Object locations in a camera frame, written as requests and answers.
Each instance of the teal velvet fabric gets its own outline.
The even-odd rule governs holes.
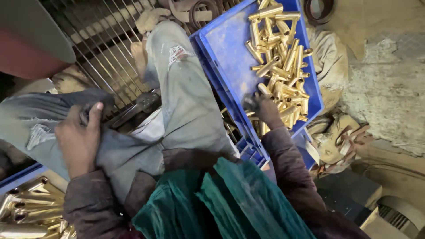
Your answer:
[[[132,222],[147,239],[314,239],[280,188],[253,163],[165,173]]]

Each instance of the dark jacket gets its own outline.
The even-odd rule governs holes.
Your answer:
[[[271,130],[261,142],[270,154],[279,188],[318,239],[369,238],[342,214],[326,209],[300,152],[284,127]],[[181,148],[163,151],[163,154],[165,171],[210,167],[218,157],[217,154]],[[155,184],[151,176],[141,171],[136,173],[124,205],[131,217],[147,202]],[[78,238],[143,238],[140,232],[130,230],[128,220],[120,215],[118,208],[102,171],[82,175],[69,182],[64,218],[75,224]]]

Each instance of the brown sleeve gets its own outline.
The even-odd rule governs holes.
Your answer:
[[[72,179],[63,207],[63,217],[75,225],[78,238],[116,239],[129,233],[102,171]]]
[[[273,162],[278,187],[316,238],[369,238],[346,217],[326,209],[303,157],[285,127],[271,130],[261,142]]]

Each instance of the ripped jeans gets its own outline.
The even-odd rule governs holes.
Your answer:
[[[161,143],[150,144],[102,129],[96,165],[110,178],[120,203],[137,170],[151,175],[163,173],[163,149],[234,152],[211,87],[184,30],[170,21],[159,23],[148,37],[146,50],[145,79],[161,87],[165,134]],[[54,137],[55,125],[67,116],[72,105],[111,98],[99,89],[10,97],[0,104],[0,138],[69,180]]]

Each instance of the pile of brass casings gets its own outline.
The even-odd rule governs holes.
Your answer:
[[[64,193],[40,177],[7,192],[0,204],[0,238],[68,239],[76,236],[62,218]]]
[[[297,120],[307,121],[309,98],[304,90],[304,79],[310,73],[302,68],[308,64],[303,58],[312,55],[312,49],[304,49],[294,38],[299,11],[283,11],[283,5],[275,0],[262,0],[258,12],[249,15],[251,39],[245,43],[259,65],[251,67],[257,77],[269,79],[267,85],[258,84],[259,91],[272,99],[280,112],[280,118],[291,130]],[[285,21],[292,21],[291,28]],[[270,131],[253,112],[246,112],[259,136]]]

